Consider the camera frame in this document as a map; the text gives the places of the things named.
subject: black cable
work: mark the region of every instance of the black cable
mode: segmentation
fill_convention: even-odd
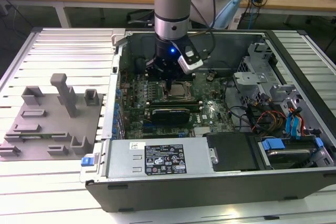
[[[208,54],[210,55],[216,47],[216,38],[215,38],[214,33],[212,32],[212,29],[214,28],[215,21],[216,21],[216,0],[213,0],[213,12],[214,13],[213,13],[213,22],[212,22],[211,26],[208,25],[207,21],[205,20],[203,15],[199,12],[199,10],[197,9],[197,7],[194,5],[193,2],[191,2],[191,6],[195,9],[195,11],[197,12],[197,14],[199,15],[199,17],[201,18],[201,20],[203,21],[203,23],[205,24],[205,26],[207,28],[207,31],[199,33],[199,34],[205,34],[205,33],[209,32],[210,35],[211,35],[213,44],[212,44],[211,48],[208,50]]]
[[[21,39],[27,39],[28,36],[27,36],[26,34],[24,34],[23,32],[21,32],[21,31],[19,31],[19,30],[15,30],[15,29],[13,29],[13,28],[8,27],[7,24],[6,24],[6,22],[4,21],[3,17],[0,16],[0,19],[1,19],[1,21],[4,23],[4,26],[5,26],[6,29],[11,30],[11,31],[16,31],[17,33],[19,33],[19,34],[21,34],[22,36],[24,36],[24,37],[21,37],[19,34],[16,34],[16,35],[17,35],[19,38],[21,38]]]
[[[22,15],[21,12],[19,12],[19,10],[9,1],[9,0],[5,0],[7,1],[16,11],[17,13],[19,13],[21,15],[21,17],[30,25],[31,28],[33,28],[34,26],[25,18],[25,16]]]
[[[325,48],[324,52],[327,52],[327,50],[329,49],[329,47],[331,46],[331,44],[334,42],[335,39],[336,39],[336,36],[332,38],[332,40],[329,42],[329,44]]]

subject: warning label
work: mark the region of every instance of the warning label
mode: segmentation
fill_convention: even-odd
[[[183,145],[145,146],[145,173],[147,175],[187,173]]]

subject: wire bundle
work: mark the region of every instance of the wire bundle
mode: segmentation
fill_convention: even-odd
[[[242,14],[242,17],[240,19],[240,21],[242,20],[247,20],[247,21],[250,21],[250,24],[249,24],[249,28],[252,26],[251,22],[256,22],[257,18],[259,17],[259,13],[260,13],[260,9],[266,5],[268,0],[263,0],[262,3],[258,4],[258,3],[255,3],[253,0],[248,0],[248,4],[247,4],[247,7],[244,11],[244,13]],[[255,18],[253,18],[253,14],[250,14],[250,19],[245,19],[245,16],[247,14],[247,12],[249,13],[252,13],[253,12],[253,8],[256,7],[257,8],[257,11],[256,11],[256,14],[257,16]]]
[[[271,126],[268,129],[261,129],[261,131],[258,132],[257,124],[260,122],[262,118],[265,116],[269,116],[272,119]],[[268,110],[261,114],[261,116],[258,118],[257,123],[255,126],[253,126],[252,131],[259,134],[259,136],[267,136],[270,133],[282,128],[282,125],[284,123],[284,119],[286,119],[285,115],[279,111],[275,110]]]

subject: silver cylinder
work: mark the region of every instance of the silver cylinder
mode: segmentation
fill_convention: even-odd
[[[155,16],[155,32],[166,40],[182,38],[188,32],[189,18],[180,22],[168,22]]]

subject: blue tab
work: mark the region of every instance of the blue tab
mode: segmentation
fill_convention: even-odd
[[[80,165],[83,167],[93,166],[94,161],[95,161],[94,157],[82,157]]]
[[[264,150],[268,151],[269,149],[271,149],[271,147],[269,146],[267,141],[262,141],[262,145],[264,147]]]
[[[282,150],[285,149],[285,145],[280,138],[268,138],[262,141],[264,150]]]
[[[319,148],[322,148],[324,146],[324,143],[322,142],[322,139],[317,137],[315,138],[316,144]]]

